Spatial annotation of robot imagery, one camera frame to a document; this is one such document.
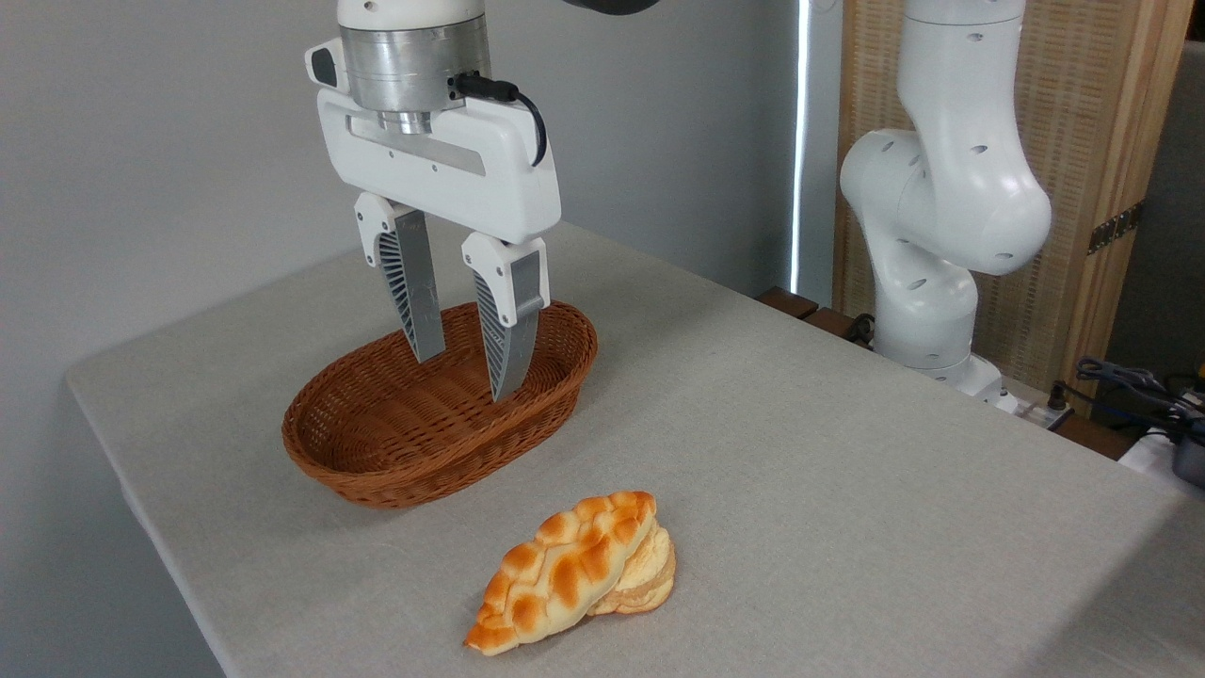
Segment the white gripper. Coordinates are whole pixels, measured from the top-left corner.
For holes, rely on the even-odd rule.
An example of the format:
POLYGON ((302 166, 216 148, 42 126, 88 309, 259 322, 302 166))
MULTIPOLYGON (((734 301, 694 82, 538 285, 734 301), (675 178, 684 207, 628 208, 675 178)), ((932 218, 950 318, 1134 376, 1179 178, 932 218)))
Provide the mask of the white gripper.
POLYGON ((464 241, 463 258, 474 271, 490 393, 495 402, 509 397, 527 379, 539 313, 549 306, 537 236, 562 219, 554 154, 533 164, 537 122, 524 105, 470 98, 436 113, 430 132, 396 132, 349 96, 336 40, 307 51, 306 69, 319 88, 330 163, 365 190, 354 206, 365 261, 382 271, 418 362, 446 348, 425 212, 480 231, 464 241))

